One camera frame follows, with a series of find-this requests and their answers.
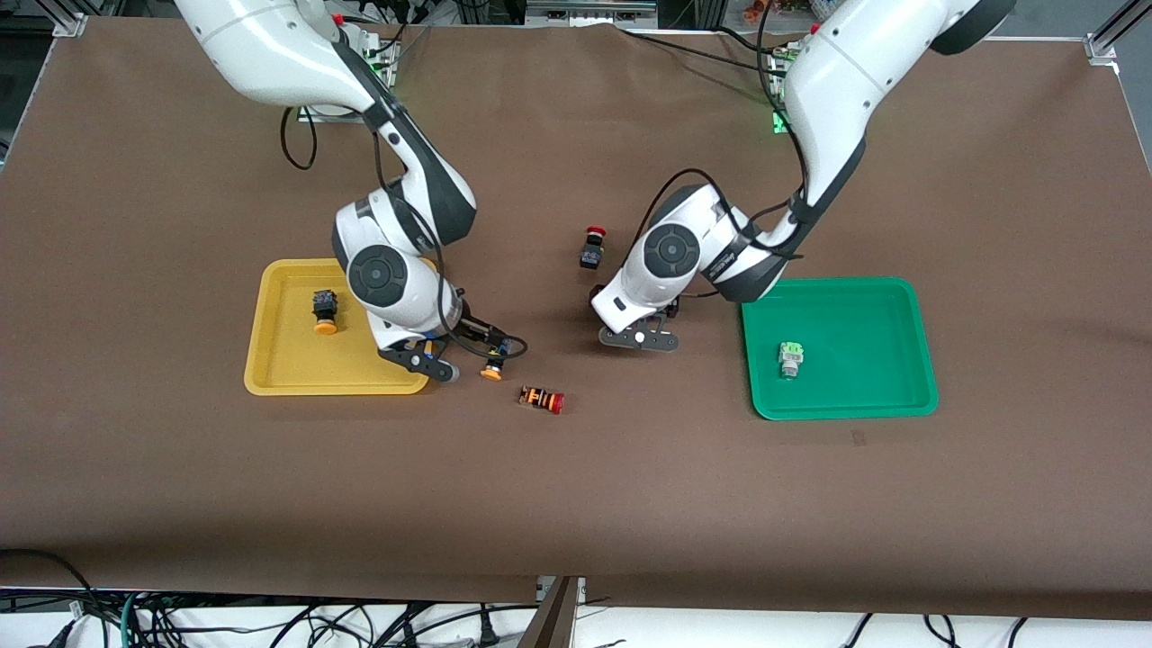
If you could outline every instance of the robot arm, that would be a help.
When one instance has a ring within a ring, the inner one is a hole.
[[[400,157],[403,175],[338,212],[333,251],[369,312],[379,354],[433,379],[455,379],[454,366],[439,354],[410,353],[408,342],[454,336],[457,324],[465,336],[499,337],[470,318],[457,291],[419,258],[468,234],[476,198],[349,46],[346,30],[358,28],[336,29],[319,0],[176,5],[212,65],[241,95],[276,106],[346,106]]]
[[[849,0],[811,36],[785,77],[806,174],[771,232],[726,213],[707,186],[669,196],[623,268],[592,299],[614,333],[670,303],[696,272],[725,299],[751,302],[780,278],[864,155],[873,111],[929,47],[953,54],[983,39],[1015,0]]]

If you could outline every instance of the table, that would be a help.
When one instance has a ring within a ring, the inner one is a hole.
[[[479,203],[447,272],[531,352],[501,384],[457,353],[464,377],[415,397],[262,399],[260,272],[331,255],[369,135],[318,126],[301,174],[280,108],[181,22],[91,20],[0,174],[0,543],[100,587],[492,601],[579,573],[617,604],[1149,617],[1152,182],[1115,75],[986,43],[877,111],[788,276],[916,287],[941,404],[908,420],[760,420],[721,301],[684,306],[674,354],[596,341],[588,292],[673,172],[745,211],[797,184],[757,88],[611,27],[434,29],[397,92]],[[566,413],[515,406],[522,384]]]

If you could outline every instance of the power cord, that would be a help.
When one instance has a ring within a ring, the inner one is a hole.
[[[300,164],[298,161],[296,161],[296,158],[291,157],[291,152],[288,151],[288,137],[287,137],[288,116],[291,115],[293,110],[294,108],[291,107],[285,108],[283,115],[280,116],[280,151],[285,155],[285,159],[287,159],[289,164],[291,164],[293,166],[295,166],[301,171],[308,171],[312,168],[312,164],[316,163],[316,149],[317,149],[316,122],[312,121],[312,112],[308,110],[308,106],[303,106],[300,108],[301,111],[303,111],[304,116],[308,118],[308,128],[309,130],[312,131],[312,153],[308,157],[306,163]]]
[[[378,54],[382,54],[382,53],[387,52],[388,47],[392,47],[393,45],[395,45],[400,40],[400,37],[404,35],[404,28],[406,27],[408,27],[408,23],[401,23],[400,24],[400,29],[396,30],[396,35],[393,36],[392,39],[389,39],[387,43],[385,43],[381,47],[377,47],[376,50],[369,50],[367,55],[369,56],[376,56]]]
[[[702,52],[699,50],[692,50],[691,47],[685,47],[677,43],[669,43],[667,40],[660,40],[659,38],[652,38],[651,36],[644,33],[634,33],[631,31],[624,31],[628,36],[632,38],[638,38],[641,40],[647,40],[649,43],[655,43],[657,45],[662,45],[664,47],[670,47],[673,50],[680,50],[681,52],[688,52],[689,54],[696,54],[697,56],[704,56],[705,59],[712,59],[713,61],[720,61],[721,63],[728,63],[729,66],[736,66],[737,68],[744,68],[750,70],[756,70],[756,66],[744,63],[741,61],[734,61],[732,59],[726,59],[717,54],[710,54],[708,52]]]
[[[861,634],[864,633],[864,626],[866,626],[870,620],[872,620],[872,612],[869,612],[863,617],[861,617],[859,623],[856,624],[856,630],[852,632],[852,635],[848,639],[848,642],[843,645],[843,648],[856,647],[856,642],[861,640]]]
[[[1020,628],[1024,627],[1026,621],[1028,617],[1021,617],[1013,624],[1011,632],[1008,634],[1008,648],[1016,648],[1016,635],[1020,634]]]
[[[470,618],[470,617],[476,617],[476,616],[479,616],[482,613],[507,612],[507,611],[510,611],[510,610],[535,610],[537,608],[538,608],[538,605],[533,605],[533,604],[494,605],[492,608],[485,606],[485,608],[482,608],[479,610],[472,610],[470,612],[463,612],[463,613],[456,615],[455,617],[448,617],[447,619],[437,621],[434,624],[429,624],[429,625],[422,627],[420,630],[414,632],[411,635],[406,636],[404,638],[404,642],[409,642],[409,641],[416,639],[417,636],[424,634],[425,632],[431,632],[431,631],[433,631],[433,630],[435,630],[435,628],[438,628],[440,626],[453,624],[453,623],[456,623],[458,620],[467,619],[467,618]],[[388,640],[391,640],[393,636],[395,636],[396,632],[400,632],[400,628],[396,628],[391,634],[384,634],[384,635],[381,635],[380,640],[377,641],[372,646],[372,648],[385,648],[386,645],[387,645],[387,642],[388,642]]]
[[[402,195],[400,195],[399,193],[393,193],[392,189],[388,188],[388,183],[385,182],[384,180],[384,166],[380,164],[380,137],[379,135],[376,134],[376,131],[372,133],[372,150],[376,156],[376,179],[380,183],[380,188],[384,189],[389,196],[399,199],[400,202],[404,203],[406,206],[408,206],[409,211],[412,212],[412,216],[416,217],[416,220],[419,221],[420,227],[424,229],[425,233],[427,233],[429,240],[432,241],[432,248],[433,250],[435,250],[437,273],[439,274],[439,277],[437,278],[435,310],[437,315],[440,316],[440,326],[444,327],[445,332],[447,332],[452,341],[456,342],[462,349],[467,351],[468,353],[471,353],[472,355],[477,355],[479,357],[511,360],[514,357],[520,357],[525,353],[528,353],[528,342],[524,341],[523,338],[518,338],[516,336],[510,336],[508,333],[505,333],[506,338],[520,345],[520,349],[506,354],[493,354],[487,351],[480,351],[473,348],[471,345],[464,344],[464,341],[455,333],[455,331],[452,330],[453,327],[448,325],[448,318],[444,314],[444,289],[445,285],[448,281],[447,279],[445,279],[444,276],[446,266],[444,263],[444,248],[440,246],[440,239],[439,236],[435,235],[435,231],[432,229],[432,226],[429,225],[427,220],[424,220],[424,216],[420,214],[419,210],[417,210],[411,203],[409,203],[408,199],[404,198]]]
[[[488,608],[484,603],[480,603],[480,641],[477,643],[479,648],[491,648],[500,643],[500,635],[492,630],[492,615],[488,615]]]
[[[74,567],[71,563],[65,560],[63,558],[61,558],[55,553],[52,553],[51,551],[43,551],[39,549],[21,549],[21,548],[0,549],[0,558],[13,558],[20,556],[29,558],[39,558],[41,560],[50,560],[52,563],[55,563],[56,565],[60,565],[61,567],[67,570],[68,573],[71,574],[74,579],[76,579],[76,582],[78,582],[79,586],[84,588],[85,596],[82,600],[82,606],[84,600],[86,600],[92,604],[92,609],[85,610],[85,612],[94,616],[100,620],[100,635],[104,639],[104,648],[108,648],[108,631],[106,624],[108,623],[115,624],[116,617],[112,608],[105,605],[97,598],[96,588],[93,588],[92,585],[88,582],[88,579],[84,578],[84,574],[79,573],[79,570]]]
[[[960,648],[960,645],[956,643],[956,628],[952,627],[952,619],[948,618],[948,615],[940,616],[943,617],[943,625],[948,628],[948,636],[937,632],[935,626],[932,625],[932,615],[924,615],[924,627],[929,628],[932,636],[935,636],[941,642],[946,643],[948,648]]]
[[[785,129],[788,131],[788,138],[791,140],[793,149],[796,150],[796,158],[799,160],[799,178],[801,178],[799,189],[797,189],[796,191],[803,193],[802,195],[806,198],[808,163],[804,160],[804,152],[799,148],[799,140],[796,138],[796,133],[794,133],[791,120],[788,119],[788,116],[785,114],[783,107],[780,105],[779,101],[776,101],[775,97],[772,96],[772,91],[768,90],[768,78],[764,69],[764,56],[761,55],[761,53],[764,52],[764,25],[766,24],[767,18],[768,18],[768,12],[761,12],[760,25],[756,29],[756,48],[753,50],[753,52],[756,52],[756,74],[757,76],[760,77],[760,88],[764,90],[765,98],[768,99],[768,104],[772,105],[772,110],[776,113],[776,116],[780,118],[780,121],[783,122]]]

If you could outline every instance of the electrical component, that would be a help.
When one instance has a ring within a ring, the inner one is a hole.
[[[332,291],[317,291],[312,294],[312,315],[316,316],[316,325],[312,330],[321,336],[331,336],[336,332],[336,310],[339,301],[336,293]]]
[[[780,342],[780,377],[791,380],[804,362],[804,347],[798,342]]]
[[[604,258],[604,236],[607,231],[604,227],[593,225],[588,228],[584,238],[584,249],[579,251],[579,266],[589,270],[600,268]]]
[[[560,414],[560,410],[564,406],[564,394],[524,385],[520,390],[520,404],[536,407],[537,409],[547,409],[553,414]]]

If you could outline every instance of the black cable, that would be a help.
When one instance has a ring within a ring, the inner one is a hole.
[[[432,248],[433,250],[435,250],[437,274],[439,276],[437,280],[437,291],[435,291],[435,310],[437,315],[440,316],[440,326],[444,327],[445,332],[448,334],[452,341],[456,342],[461,348],[463,348],[468,353],[471,353],[472,355],[477,355],[479,357],[488,360],[491,359],[511,360],[514,357],[520,357],[525,353],[528,353],[528,342],[524,341],[523,338],[518,338],[516,336],[511,336],[508,333],[505,333],[505,338],[518,344],[520,345],[518,351],[499,355],[499,354],[492,354],[487,351],[476,349],[472,348],[471,345],[464,344],[464,341],[460,339],[460,337],[455,333],[455,331],[452,330],[453,327],[448,326],[448,318],[445,317],[444,314],[444,287],[447,284],[447,279],[445,279],[444,276],[446,270],[444,263],[444,248],[440,246],[440,239],[439,236],[435,235],[435,231],[432,229],[432,227],[429,225],[429,221],[424,220],[424,216],[420,214],[419,210],[417,210],[411,203],[409,203],[408,199],[404,198],[402,195],[394,194],[392,193],[391,189],[388,189],[388,183],[384,181],[384,167],[380,164],[380,137],[374,131],[372,133],[372,149],[376,153],[376,179],[377,181],[379,181],[380,188],[384,189],[389,196],[397,198],[399,201],[404,203],[404,205],[408,206],[408,209],[412,212],[412,216],[416,217],[416,220],[420,224],[420,227],[423,227],[424,232],[427,233],[429,240],[432,241]]]
[[[507,612],[509,610],[535,610],[538,606],[539,605],[535,605],[535,604],[497,605],[494,608],[483,608],[480,610],[472,610],[471,612],[463,612],[463,613],[456,615],[455,617],[449,617],[447,619],[437,621],[434,624],[426,625],[426,626],[422,627],[420,630],[414,632],[410,636],[404,638],[404,641],[407,642],[407,641],[409,641],[411,639],[415,639],[415,638],[424,634],[425,632],[435,630],[435,628],[438,628],[440,626],[448,625],[448,624],[452,624],[452,623],[456,623],[458,620],[467,619],[469,617],[479,616],[482,612],[492,613],[492,612]],[[389,639],[392,639],[392,635],[382,635],[380,638],[380,641],[378,641],[377,645],[373,646],[373,648],[382,648],[385,646],[385,643],[387,643],[387,641]]]
[[[432,605],[433,605],[432,603],[429,603],[426,601],[414,601],[414,602],[410,602],[404,608],[404,611],[401,612],[401,615],[399,617],[396,617],[395,620],[393,620],[391,624],[388,624],[388,627],[386,627],[384,630],[384,633],[380,635],[380,638],[373,641],[372,648],[380,648],[380,647],[382,647],[384,643],[389,638],[392,638],[393,635],[395,635],[395,633],[400,632],[400,630],[403,628],[403,626],[406,624],[412,623],[412,620],[416,617],[418,617],[422,613],[424,613],[425,611],[430,610],[432,608]]]
[[[408,27],[408,23],[400,23],[400,29],[396,30],[396,35],[393,36],[391,40],[388,40],[387,43],[385,43],[384,46],[377,47],[376,50],[369,50],[367,55],[369,56],[374,56],[377,54],[382,54],[384,52],[386,52],[388,50],[388,47],[392,47],[393,45],[395,45],[396,42],[400,40],[400,37],[404,35],[404,28],[406,27]]]
[[[932,625],[932,615],[924,615],[924,627],[929,628],[929,632],[932,633],[932,636],[935,636],[941,642],[946,643],[948,648],[960,648],[960,645],[956,643],[956,628],[952,626],[952,619],[948,617],[948,615],[940,615],[940,616],[943,617],[943,625],[948,627],[948,636],[945,636],[939,632],[937,632],[935,626]]]
[[[756,29],[756,48],[753,52],[764,51],[764,25],[767,22],[768,12],[763,12],[760,14],[760,25]],[[772,91],[768,89],[768,80],[764,71],[764,56],[759,53],[756,54],[756,74],[760,77],[760,88],[764,90],[764,96],[768,99],[768,104],[772,104],[772,110],[780,118],[780,121],[785,123],[785,128],[788,131],[788,138],[791,140],[793,149],[796,149],[796,158],[799,160],[799,189],[797,191],[803,191],[803,196],[808,197],[808,163],[804,160],[804,152],[801,151],[799,140],[796,138],[796,134],[793,131],[791,120],[785,114],[783,107],[776,101],[775,97],[772,96]]]
[[[291,620],[289,620],[287,624],[285,624],[282,628],[280,628],[280,632],[276,633],[276,638],[272,640],[272,643],[268,645],[268,648],[276,648],[276,646],[280,645],[283,638],[288,635],[291,628],[296,627],[296,624],[298,624],[300,621],[310,617],[312,612],[316,610],[316,608],[317,608],[316,605],[309,605],[304,608],[304,611],[293,617]]]
[[[756,223],[756,220],[757,220],[758,218],[760,218],[761,216],[765,216],[765,214],[768,214],[768,213],[772,213],[772,212],[774,212],[774,211],[780,211],[780,210],[785,209],[786,206],[788,206],[788,201],[785,201],[785,202],[782,202],[782,203],[779,203],[779,204],[774,204],[774,205],[772,205],[771,208],[764,208],[764,209],[761,209],[760,211],[758,211],[758,212],[753,213],[753,214],[752,214],[752,216],[751,216],[751,217],[749,218],[749,220],[750,220],[750,221],[752,221],[752,223]]]
[[[14,556],[26,556],[32,558],[40,558],[43,560],[51,560],[68,571],[69,574],[76,582],[84,588],[84,593],[88,594],[88,600],[92,603],[92,608],[97,617],[101,620],[107,620],[108,616],[115,618],[115,612],[109,612],[108,608],[101,604],[97,600],[96,589],[88,582],[88,579],[79,573],[79,570],[73,566],[71,563],[65,560],[60,556],[52,553],[51,551],[41,551],[39,549],[0,549],[0,558],[14,557]]]
[[[300,164],[298,161],[296,161],[295,158],[291,157],[291,152],[288,151],[288,137],[287,137],[288,116],[291,114],[294,108],[290,107],[285,108],[285,114],[280,116],[280,151],[283,152],[285,159],[287,159],[289,164],[291,164],[293,166],[295,166],[301,171],[308,171],[312,168],[312,163],[316,161],[316,148],[317,148],[316,122],[312,121],[312,112],[309,111],[306,106],[300,108],[301,111],[303,111],[304,116],[308,118],[308,128],[309,130],[312,131],[312,153],[308,157],[308,163]]]
[[[872,612],[861,617],[859,623],[856,624],[856,630],[852,632],[851,638],[848,639],[848,642],[844,643],[843,648],[854,648],[856,646],[856,642],[861,640],[861,634],[864,633],[864,626],[866,626],[870,620],[872,620]]]
[[[631,31],[624,31],[624,33],[627,33],[628,36],[631,36],[632,38],[639,38],[641,40],[647,40],[649,43],[655,43],[657,45],[664,45],[665,47],[672,47],[673,50],[680,50],[681,52],[688,52],[689,54],[696,54],[698,56],[704,56],[705,59],[712,59],[713,61],[720,61],[721,63],[728,63],[730,66],[736,66],[738,68],[744,68],[744,69],[750,69],[750,70],[755,70],[756,69],[756,66],[752,66],[752,65],[749,65],[749,63],[744,63],[744,62],[741,62],[741,61],[734,61],[732,59],[726,59],[723,56],[718,56],[717,54],[710,54],[707,52],[700,52],[699,50],[692,50],[691,47],[684,47],[683,45],[679,45],[676,43],[669,43],[667,40],[660,40],[659,38],[652,38],[651,36],[646,36],[646,35],[643,35],[643,33],[634,33]]]
[[[1008,634],[1008,648],[1016,648],[1016,634],[1020,633],[1020,628],[1024,627],[1025,621],[1028,621],[1028,617],[1021,617],[1013,624],[1011,633]]]
[[[730,36],[730,37],[735,38],[735,39],[736,39],[736,43],[740,43],[740,44],[741,44],[742,46],[746,47],[748,50],[751,50],[752,52],[756,52],[756,50],[757,50],[757,48],[756,48],[756,45],[752,45],[752,44],[751,44],[751,43],[749,43],[749,42],[748,42],[748,39],[746,39],[746,38],[744,38],[744,37],[743,37],[742,35],[737,33],[736,31],[734,31],[734,30],[732,30],[732,29],[728,29],[728,28],[727,28],[727,27],[725,27],[725,25],[719,25],[719,27],[717,27],[717,31],[719,31],[720,33],[727,33],[728,36]],[[772,50],[773,50],[773,48],[768,48],[768,50],[760,50],[760,53],[761,53],[761,54],[771,54],[771,53],[772,53]]]

